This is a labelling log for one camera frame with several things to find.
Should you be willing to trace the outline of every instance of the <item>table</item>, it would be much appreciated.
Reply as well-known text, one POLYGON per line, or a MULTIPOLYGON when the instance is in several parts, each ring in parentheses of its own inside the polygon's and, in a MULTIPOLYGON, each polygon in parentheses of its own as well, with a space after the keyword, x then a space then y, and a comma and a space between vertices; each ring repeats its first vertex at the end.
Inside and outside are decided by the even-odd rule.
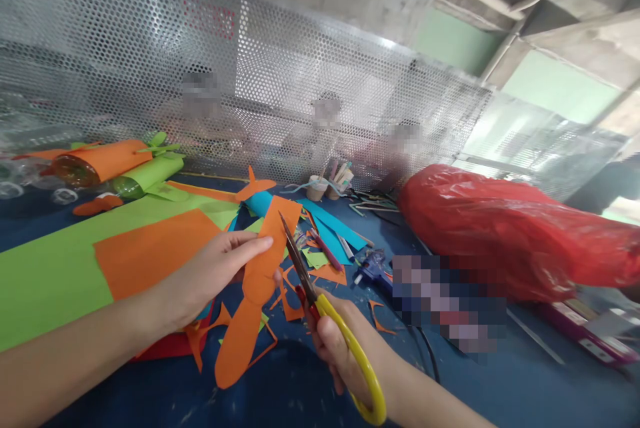
MULTIPOLYGON (((226 191, 238 191, 244 186, 236 181, 182 175, 173 179, 226 191)), ((271 191, 277 194, 280 190, 276 187, 271 191)), ((286 196, 297 199, 303 194, 286 196)), ((425 254, 404 224, 396 227, 370 214, 361 218, 349 209, 346 200, 326 201, 322 206, 374 241, 376 248, 383 247, 387 260, 393 254, 425 254)), ((34 195, 20 203, 0 202, 0 251, 76 222, 72 208, 73 205, 54 206, 42 196, 34 195)), ((242 222, 240 219, 238 227, 245 226, 242 222)), ((349 279, 354 272, 355 266, 347 268, 349 279)), ((328 281, 317 283, 338 297, 351 299, 369 320, 369 300, 385 302, 370 287, 336 288, 328 281)), ((221 301, 233 313, 240 298, 240 284, 228 287, 216 299, 214 317, 221 301)), ((217 340, 225 330, 218 327, 209 333, 202 374, 190 357, 127 364, 47 426, 366 426, 350 398, 336 396, 329 372, 316 357, 306 327, 300 322, 287 323, 280 305, 269 311, 270 305, 264 311, 279 342, 231 388, 220 390, 215 385, 217 340)), ((446 389, 500 427, 614 428, 640 422, 637 383, 600 365, 528 310, 510 308, 567 364, 556 364, 510 319, 499 352, 480 362, 460 354, 438 334, 426 330, 446 389)), ((432 373, 421 338, 402 329, 387 307, 378 308, 376 315, 387 328, 400 328, 396 336, 382 334, 394 350, 412 365, 432 373)), ((268 336, 261 335, 256 353, 270 342, 268 336)))

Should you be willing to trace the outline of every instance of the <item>metal mesh panel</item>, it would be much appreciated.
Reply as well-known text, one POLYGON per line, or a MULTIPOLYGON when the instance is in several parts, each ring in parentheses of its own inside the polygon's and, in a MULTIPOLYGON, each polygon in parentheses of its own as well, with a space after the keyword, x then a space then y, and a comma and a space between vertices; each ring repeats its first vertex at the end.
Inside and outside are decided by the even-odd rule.
POLYGON ((482 166, 457 161, 455 165, 490 177, 519 178, 564 201, 610 162, 628 140, 496 93, 463 151, 513 169, 491 167, 490 162, 482 166))
POLYGON ((451 163, 491 97, 478 80, 274 0, 0 0, 0 89, 89 140, 164 130, 188 167, 302 181, 332 156, 354 184, 451 163), (212 73, 208 116, 184 108, 212 73), (338 100, 327 128, 310 104, 338 100))

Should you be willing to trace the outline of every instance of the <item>red plastic bag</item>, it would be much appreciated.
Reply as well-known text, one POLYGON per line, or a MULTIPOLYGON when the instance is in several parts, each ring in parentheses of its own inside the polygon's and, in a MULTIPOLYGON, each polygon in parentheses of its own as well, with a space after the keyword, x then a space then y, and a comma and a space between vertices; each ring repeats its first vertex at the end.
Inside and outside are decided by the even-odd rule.
POLYGON ((431 165, 405 184, 398 206, 439 255, 473 255, 498 271, 513 300, 562 301, 574 283, 640 281, 640 228, 568 208, 525 183, 431 165))

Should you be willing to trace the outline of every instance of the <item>hand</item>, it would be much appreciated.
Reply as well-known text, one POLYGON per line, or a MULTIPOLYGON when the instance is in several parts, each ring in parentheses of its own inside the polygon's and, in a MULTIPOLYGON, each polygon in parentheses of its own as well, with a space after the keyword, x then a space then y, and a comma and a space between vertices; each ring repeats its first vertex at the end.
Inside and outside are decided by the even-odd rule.
MULTIPOLYGON (((180 329, 192 322, 229 283, 241 281, 244 265, 268 250, 273 238, 258 238, 249 231, 220 233, 182 268, 162 280, 154 288, 163 300, 167 322, 180 329)), ((274 272, 279 284, 280 272, 274 272)))
MULTIPOLYGON (((323 293, 327 297, 360 343, 380 382, 387 402, 387 412, 389 417, 392 417, 393 406, 391 406, 390 394, 393 391, 397 368, 403 364, 402 358, 391 349, 352 302, 336 298, 322 288, 316 288, 316 292, 318 295, 323 293)), ((305 306, 305 314, 313 344, 320 359, 329 365, 338 395, 342 395, 346 387, 356 398, 371 408, 372 400, 367 382, 347 347, 338 325, 328 316, 321 317, 316 324, 309 313, 308 304, 305 306)))

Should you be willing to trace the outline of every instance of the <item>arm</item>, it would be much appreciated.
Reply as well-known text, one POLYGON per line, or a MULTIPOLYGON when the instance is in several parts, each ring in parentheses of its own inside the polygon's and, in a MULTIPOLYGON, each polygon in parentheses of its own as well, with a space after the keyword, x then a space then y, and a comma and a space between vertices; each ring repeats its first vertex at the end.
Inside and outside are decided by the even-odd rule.
MULTIPOLYGON (((404 361, 350 301, 335 298, 316 288, 329 299, 358 339, 373 366, 387 402, 389 418, 404 427, 492 427, 493 425, 454 397, 434 380, 404 361)), ((360 400, 371 402, 360 368, 347 348, 338 326, 329 317, 316 325, 307 322, 318 356, 329 365, 336 392, 349 388, 360 400)))
POLYGON ((222 233, 158 285, 0 353, 3 426, 40 426, 128 360, 198 316, 272 244, 222 233))

